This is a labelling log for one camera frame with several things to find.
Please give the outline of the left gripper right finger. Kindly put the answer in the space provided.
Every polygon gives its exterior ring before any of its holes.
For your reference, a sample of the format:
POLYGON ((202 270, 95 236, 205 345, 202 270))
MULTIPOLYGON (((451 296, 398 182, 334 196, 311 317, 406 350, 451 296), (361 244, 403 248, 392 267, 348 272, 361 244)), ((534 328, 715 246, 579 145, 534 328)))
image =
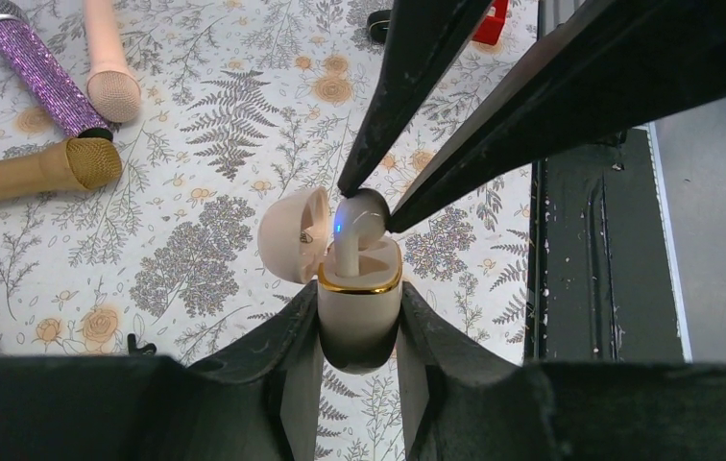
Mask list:
POLYGON ((726 460, 726 365, 517 366, 411 284, 397 354, 410 460, 726 460))

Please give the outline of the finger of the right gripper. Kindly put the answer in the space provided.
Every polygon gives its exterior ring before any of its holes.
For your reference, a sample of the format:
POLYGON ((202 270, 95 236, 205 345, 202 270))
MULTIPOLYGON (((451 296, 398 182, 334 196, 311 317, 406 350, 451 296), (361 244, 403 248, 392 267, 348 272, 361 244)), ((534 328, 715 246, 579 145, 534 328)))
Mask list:
POLYGON ((726 1, 587 1, 538 40, 393 210, 412 228, 532 161, 726 97, 726 1))
POLYGON ((375 93, 337 187, 355 195, 489 12, 490 0, 393 3, 375 93))

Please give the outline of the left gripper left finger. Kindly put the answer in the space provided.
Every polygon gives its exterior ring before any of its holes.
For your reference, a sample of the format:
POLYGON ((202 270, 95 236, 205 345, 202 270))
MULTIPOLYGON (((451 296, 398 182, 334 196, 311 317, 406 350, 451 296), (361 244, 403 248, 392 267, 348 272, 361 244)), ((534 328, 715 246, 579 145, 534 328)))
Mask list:
POLYGON ((0 356, 0 460, 311 460, 322 368, 315 283, 190 366, 0 356))

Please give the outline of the beige charging case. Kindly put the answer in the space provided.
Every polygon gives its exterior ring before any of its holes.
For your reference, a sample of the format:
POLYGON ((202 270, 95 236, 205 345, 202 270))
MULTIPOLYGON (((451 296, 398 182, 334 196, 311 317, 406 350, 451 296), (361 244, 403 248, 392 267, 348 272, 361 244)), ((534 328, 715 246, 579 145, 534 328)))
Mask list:
POLYGON ((385 232, 360 252, 357 277, 338 277, 333 251, 336 210, 329 209, 323 187, 278 200, 260 221, 258 250, 265 268, 276 277, 317 283, 323 354, 334 368, 363 375, 384 365, 395 347, 402 254, 385 232))

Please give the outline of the beige earbud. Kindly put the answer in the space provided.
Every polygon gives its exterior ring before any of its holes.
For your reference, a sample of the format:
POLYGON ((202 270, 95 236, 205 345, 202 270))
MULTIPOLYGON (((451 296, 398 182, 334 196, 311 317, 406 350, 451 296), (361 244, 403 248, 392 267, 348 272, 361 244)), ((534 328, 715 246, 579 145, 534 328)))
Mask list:
POLYGON ((389 215, 385 199, 373 189, 360 189, 340 202, 333 223, 333 251, 338 277, 355 278, 359 275, 360 252, 384 235, 389 215))

